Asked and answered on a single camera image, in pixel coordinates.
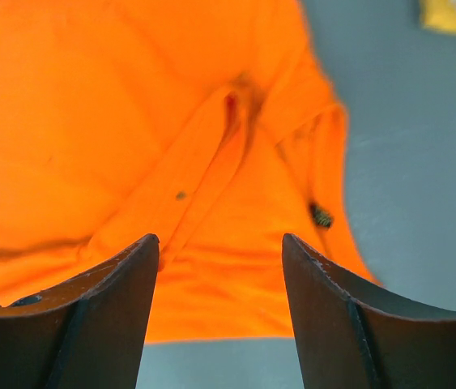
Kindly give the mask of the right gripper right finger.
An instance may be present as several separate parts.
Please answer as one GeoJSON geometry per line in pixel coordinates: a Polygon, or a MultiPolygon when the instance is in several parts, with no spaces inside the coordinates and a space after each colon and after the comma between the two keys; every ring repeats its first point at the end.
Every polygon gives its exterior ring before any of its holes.
{"type": "Polygon", "coordinates": [[[283,238],[307,388],[456,388],[456,312],[399,296],[283,238]]]}

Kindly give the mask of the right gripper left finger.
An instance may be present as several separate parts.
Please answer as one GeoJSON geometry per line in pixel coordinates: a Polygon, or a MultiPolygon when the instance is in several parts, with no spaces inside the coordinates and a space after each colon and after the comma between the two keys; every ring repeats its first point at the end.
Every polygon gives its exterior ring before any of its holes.
{"type": "Polygon", "coordinates": [[[159,262],[139,239],[50,289],[0,306],[0,388],[134,388],[159,262]]]}

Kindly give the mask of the orange t shirt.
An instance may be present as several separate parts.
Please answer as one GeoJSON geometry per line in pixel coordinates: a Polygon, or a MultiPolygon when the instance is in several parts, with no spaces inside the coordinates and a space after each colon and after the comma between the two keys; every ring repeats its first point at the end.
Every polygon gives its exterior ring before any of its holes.
{"type": "Polygon", "coordinates": [[[151,342],[290,336],[282,239],[371,279],[298,1],[0,1],[0,306],[160,242],[151,342]]]}

